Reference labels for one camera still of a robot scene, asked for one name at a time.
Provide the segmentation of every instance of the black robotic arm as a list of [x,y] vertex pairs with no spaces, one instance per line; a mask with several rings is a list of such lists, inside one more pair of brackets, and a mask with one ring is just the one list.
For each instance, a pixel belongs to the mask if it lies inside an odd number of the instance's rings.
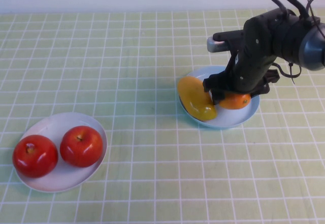
[[297,0],[300,15],[288,10],[279,0],[272,0],[279,8],[247,20],[243,30],[216,33],[208,39],[209,52],[230,51],[231,58],[225,71],[211,75],[203,81],[206,92],[210,91],[214,104],[225,98],[225,93],[266,94],[269,83],[276,83],[280,76],[274,63],[280,57],[290,66],[296,64],[311,71],[325,68],[325,24],[318,17],[309,16],[308,9]]

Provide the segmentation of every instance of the white grid line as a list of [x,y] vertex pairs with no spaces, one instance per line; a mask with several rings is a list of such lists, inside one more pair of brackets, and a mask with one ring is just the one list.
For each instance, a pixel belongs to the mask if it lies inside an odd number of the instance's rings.
[[[174,47],[174,22],[172,22],[172,37],[173,37],[173,63],[175,65],[175,47]],[[174,80],[176,83],[176,70],[174,67]],[[175,98],[177,98],[177,86],[175,88]],[[179,189],[179,213],[180,213],[180,222],[183,221],[183,207],[182,207],[182,188],[181,188],[181,173],[180,173],[180,157],[179,157],[179,137],[178,137],[178,115],[177,115],[177,103],[175,103],[175,113],[176,113],[176,145],[177,145],[177,167],[178,167],[178,189]]]
[[[18,92],[20,91],[20,89],[21,89],[21,87],[22,87],[22,83],[23,83],[23,79],[22,79],[21,82],[20,82],[20,85],[19,85],[19,88],[18,88]],[[17,93],[16,96],[15,96],[14,102],[13,102],[12,107],[11,107],[11,110],[10,110],[10,112],[9,112],[9,116],[10,116],[10,115],[12,114],[12,112],[13,112],[13,108],[14,108],[14,106],[15,106],[15,103],[16,103],[16,100],[17,100],[17,97],[18,97],[18,93]],[[9,118],[7,118],[7,120],[6,120],[6,124],[5,124],[5,126],[4,126],[4,130],[3,130],[3,132],[6,130],[6,128],[7,128],[7,126],[8,126],[8,122],[9,122]],[[4,135],[3,132],[1,133],[1,136],[0,136],[0,142],[2,141],[2,138],[3,138],[3,135]],[[10,177],[9,177],[9,180],[8,180],[8,184],[7,184],[6,189],[5,189],[5,192],[4,192],[4,196],[3,196],[2,201],[1,201],[0,211],[2,210],[2,206],[3,206],[2,202],[5,200],[5,197],[6,197],[6,195],[7,195],[7,191],[8,191],[8,188],[9,188],[9,184],[10,184],[11,178],[12,178],[12,176],[13,176],[13,174],[14,174],[14,171],[15,171],[15,168],[13,167],[12,170],[11,170],[11,173],[10,173]]]
[[[115,163],[115,164],[130,164],[130,162],[119,162],[119,163]],[[288,180],[288,179],[294,179],[294,180],[303,180],[303,179],[325,179],[324,176],[313,176],[313,177],[309,177],[309,176],[295,176],[295,177],[264,177],[264,178],[254,178],[256,181],[268,181],[268,180]],[[181,178],[181,181],[201,181],[203,182],[203,178]],[[205,178],[205,180],[220,180],[220,181],[248,181],[251,180],[253,181],[253,178]],[[114,179],[114,180],[89,180],[89,182],[152,182],[154,181],[154,179],[132,179],[132,180],[123,180],[123,179]],[[157,179],[157,181],[161,181],[161,182],[175,182],[178,181],[178,178],[173,178],[173,179]],[[10,184],[14,184],[14,185],[23,185],[23,183],[21,182],[11,182]],[[305,197],[284,197],[285,199],[295,199],[295,198],[312,198],[312,199],[325,199],[325,196],[305,196]]]
[[[66,58],[65,61],[64,61],[63,69],[65,68],[66,64],[67,64],[67,58]],[[63,78],[63,72],[62,72],[62,74],[61,74],[61,78],[60,78],[60,81],[59,81],[59,86],[58,86],[58,88],[60,88],[60,85],[61,85],[61,82],[62,82],[62,78]],[[58,90],[55,92],[55,96],[54,96],[54,105],[53,105],[53,107],[52,107],[51,115],[53,115],[53,112],[54,112],[55,101],[56,101],[56,98],[57,98],[57,94],[58,94]],[[55,195],[56,195],[56,194],[54,193],[54,194],[53,194],[53,197],[52,197],[52,201],[51,201],[51,206],[50,206],[50,211],[49,211],[49,215],[48,215],[48,218],[47,218],[47,222],[50,221],[50,218],[51,218],[51,215],[52,215],[52,209],[53,209],[53,203],[54,203],[54,200],[55,200]]]
[[[93,24],[93,19],[94,19],[94,14],[92,15],[92,21],[91,21],[91,26]],[[73,105],[73,109],[72,111],[75,111],[76,109],[76,103],[77,103],[77,97],[78,97],[78,91],[79,91],[79,88],[80,88],[80,83],[81,83],[81,77],[82,77],[82,72],[83,72],[83,68],[85,66],[85,61],[86,61],[86,55],[87,55],[87,49],[88,49],[88,44],[89,44],[89,39],[90,39],[90,32],[89,32],[89,37],[88,37],[88,40],[87,40],[87,46],[85,48],[85,57],[84,57],[84,60],[83,60],[83,63],[82,63],[82,67],[81,67],[81,74],[80,74],[80,79],[79,79],[79,82],[78,82],[78,88],[77,88],[77,92],[76,92],[76,96],[75,96],[75,103]],[[74,218],[74,222],[76,222],[77,220],[77,216],[78,216],[78,207],[79,207],[79,201],[80,201],[80,195],[81,195],[81,188],[82,186],[79,186],[78,189],[79,189],[79,193],[78,193],[78,198],[77,198],[77,208],[76,208],[76,213],[75,213],[75,218]]]
[[[276,89],[276,88],[274,88],[274,89],[275,89],[276,97],[279,98],[279,94],[278,94],[277,89]],[[281,113],[282,113],[283,118],[284,118],[285,127],[286,127],[287,130],[288,130],[288,135],[289,135],[290,141],[292,142],[292,147],[294,148],[294,152],[295,152],[296,159],[298,159],[297,151],[296,151],[296,148],[295,148],[295,146],[294,146],[294,142],[293,142],[293,139],[292,139],[292,137],[291,137],[291,133],[290,133],[290,131],[289,131],[289,126],[288,126],[288,123],[287,123],[287,121],[286,121],[286,119],[285,119],[285,116],[284,116],[284,113],[283,113],[283,109],[282,109],[282,105],[281,105],[281,103],[280,103],[280,110],[281,110]],[[300,165],[300,161],[296,160],[296,162],[298,163],[298,166],[299,166],[299,169],[300,169],[300,171],[301,171],[301,174],[302,174],[303,176],[305,176],[304,171],[303,171],[303,169],[302,169],[302,167],[301,167],[301,165]],[[313,215],[314,215],[315,217],[317,217],[317,215],[316,215],[316,211],[315,211],[315,207],[314,207],[314,203],[313,203],[313,201],[312,201],[312,199],[311,199],[311,195],[310,195],[309,188],[308,188],[308,185],[307,185],[306,178],[304,177],[303,179],[304,179],[304,182],[305,182],[305,185],[306,185],[306,190],[307,190],[307,193],[308,193],[308,196],[309,196],[310,205],[311,205],[312,210],[313,210]]]
[[[29,121],[30,121],[31,115],[32,115],[33,110],[34,110],[34,106],[35,106],[35,102],[36,102],[37,94],[38,94],[38,91],[39,91],[39,89],[40,89],[40,87],[41,87],[42,79],[43,79],[43,77],[44,77],[44,74],[45,74],[45,71],[46,71],[46,68],[47,68],[47,64],[48,64],[48,60],[47,60],[47,62],[46,62],[46,65],[45,65],[45,68],[44,68],[44,71],[43,71],[43,74],[42,74],[42,77],[41,77],[41,82],[40,82],[39,87],[38,87],[38,89],[37,89],[37,91],[36,91],[36,95],[35,95],[35,98],[34,98],[34,104],[33,104],[33,106],[31,107],[31,110],[30,110],[30,113],[29,113],[29,119],[27,120],[27,124],[26,124],[26,128],[25,128],[24,132],[25,132],[25,131],[27,130],[27,128],[28,128],[28,124],[29,124]],[[21,223],[23,223],[23,222],[24,222],[24,219],[25,219],[25,215],[26,215],[26,211],[27,211],[27,207],[28,207],[28,203],[29,203],[30,195],[31,195],[31,189],[29,190],[29,193],[28,193],[28,197],[27,197],[27,200],[26,200],[26,206],[25,206],[25,209],[24,209],[24,213],[23,213],[23,215],[22,215]]]
[[[236,11],[235,11],[235,15],[236,15],[236,20],[237,20],[237,24],[238,24],[238,29],[240,29],[240,28],[239,28],[239,23],[238,23],[238,19],[237,19],[237,13],[236,13]],[[248,149],[248,146],[247,146],[246,134],[245,134],[245,130],[244,130],[244,126],[243,126],[243,124],[241,124],[241,128],[242,128],[243,135],[244,135],[245,146],[246,146],[246,151],[247,151],[247,156],[248,156],[248,162],[249,162],[250,170],[251,170],[251,172],[252,172],[253,184],[254,184],[255,194],[256,194],[256,197],[257,197],[257,203],[258,203],[258,210],[259,210],[260,217],[261,217],[261,219],[262,219],[262,224],[264,224],[264,217],[263,217],[263,212],[262,212],[262,208],[261,208],[261,202],[259,201],[259,195],[258,195],[258,191],[257,191],[257,186],[256,186],[256,181],[255,181],[254,170],[253,170],[252,161],[251,161],[250,154],[249,154],[249,149]]]
[[[154,98],[155,98],[155,104],[154,104],[154,129],[157,129],[157,12],[156,12],[156,40],[155,40],[155,93],[154,93]],[[157,197],[157,187],[156,187],[156,177],[157,177],[157,135],[156,133],[154,134],[154,206],[153,206],[153,221],[156,223],[157,219],[157,206],[156,206],[156,197]]]
[[222,130],[220,131],[220,134],[221,134],[221,143],[222,143],[222,149],[223,149],[223,157],[224,157],[224,159],[226,161],[225,168],[226,168],[226,171],[227,171],[227,180],[228,180],[228,186],[229,186],[229,192],[230,192],[230,199],[231,199],[231,202],[232,202],[233,216],[234,216],[235,223],[237,223],[235,203],[234,203],[234,197],[233,197],[233,192],[232,192],[232,185],[231,185],[231,180],[230,180],[231,178],[230,178],[230,174],[229,174],[228,160],[227,160],[227,155],[226,155],[226,152],[225,152],[225,146],[224,146],[225,143],[224,143],[224,138],[223,138],[223,132],[222,132]]
[[[107,36],[107,33],[108,33],[110,17],[111,17],[111,15],[108,14],[108,19],[107,19],[107,28],[106,28],[106,36]],[[104,54],[105,54],[105,51],[103,50],[102,60],[101,60],[101,68],[100,68],[100,77],[101,77],[101,74],[102,74],[102,67],[103,67],[103,60],[104,60],[103,57],[104,57]],[[97,83],[97,91],[98,91],[99,87],[100,87],[100,79],[98,80],[98,83]],[[95,112],[96,112],[96,105],[97,105],[97,93],[96,93],[96,95],[95,95],[95,104],[94,104],[93,112],[92,112],[92,116],[93,116],[93,117],[94,117]],[[105,203],[104,203],[104,201],[105,201],[105,199],[106,199],[106,190],[107,190],[107,185],[106,185],[106,183],[104,183],[104,184],[105,184],[105,187],[104,187],[104,194],[103,194],[103,204],[102,204],[102,212],[101,212],[101,222],[103,221],[103,216],[104,216],[104,207],[105,207]]]

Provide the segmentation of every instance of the plate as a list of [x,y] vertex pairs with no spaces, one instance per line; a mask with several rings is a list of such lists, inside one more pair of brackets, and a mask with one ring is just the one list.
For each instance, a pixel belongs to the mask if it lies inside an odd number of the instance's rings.
[[[60,143],[64,134],[75,126],[86,125],[94,128],[99,132],[103,140],[103,153],[99,160],[86,168],[78,168],[66,163],[59,152]],[[67,112],[59,113],[44,118],[33,125],[22,136],[22,139],[29,135],[43,135],[52,140],[58,150],[59,158],[56,167],[49,174],[40,178],[29,178],[17,172],[20,180],[28,187],[42,192],[54,193],[66,191],[73,187],[79,186],[90,178],[102,163],[107,149],[107,136],[101,124],[94,118],[81,113]]]
[[[224,66],[208,66],[208,67],[194,70],[193,72],[187,75],[199,78],[203,82],[203,80],[208,78],[210,75],[220,73],[224,71],[224,69],[225,69]],[[189,115],[193,120],[195,120],[201,125],[212,127],[215,129],[229,129],[232,127],[236,127],[244,123],[248,119],[250,119],[255,114],[255,112],[258,110],[259,107],[259,95],[258,95],[253,97],[250,103],[245,108],[239,110],[228,110],[216,105],[215,108],[218,112],[217,117],[208,121],[200,121],[192,117],[184,108],[179,97],[178,99],[186,114]]]

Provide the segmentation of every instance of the red apple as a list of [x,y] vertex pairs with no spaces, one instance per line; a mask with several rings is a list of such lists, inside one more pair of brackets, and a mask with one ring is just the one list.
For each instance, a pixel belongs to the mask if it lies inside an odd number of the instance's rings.
[[58,161],[55,144],[42,135],[29,135],[16,145],[12,161],[22,175],[30,178],[43,177],[50,173]]
[[89,126],[76,126],[65,133],[60,145],[64,161],[75,167],[89,167],[99,160],[103,140],[99,132]]

